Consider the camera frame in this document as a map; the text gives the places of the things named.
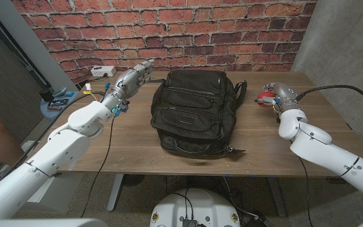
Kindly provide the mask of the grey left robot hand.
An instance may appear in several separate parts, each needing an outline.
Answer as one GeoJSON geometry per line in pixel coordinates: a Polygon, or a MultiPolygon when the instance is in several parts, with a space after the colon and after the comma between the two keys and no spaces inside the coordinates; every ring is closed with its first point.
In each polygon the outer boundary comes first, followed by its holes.
{"type": "Polygon", "coordinates": [[[128,111],[128,99],[133,97],[138,89],[151,80],[150,74],[154,65],[154,59],[141,62],[122,73],[114,83],[114,86],[101,101],[112,112],[128,111]]]}

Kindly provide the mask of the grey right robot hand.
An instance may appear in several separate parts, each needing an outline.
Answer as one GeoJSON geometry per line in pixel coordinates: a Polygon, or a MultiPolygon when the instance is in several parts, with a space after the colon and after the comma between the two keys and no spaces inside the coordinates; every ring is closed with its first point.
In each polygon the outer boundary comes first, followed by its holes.
{"type": "Polygon", "coordinates": [[[295,101],[297,93],[284,83],[268,83],[260,93],[255,102],[261,107],[278,106],[280,112],[291,109],[299,109],[299,104],[295,101]]]}

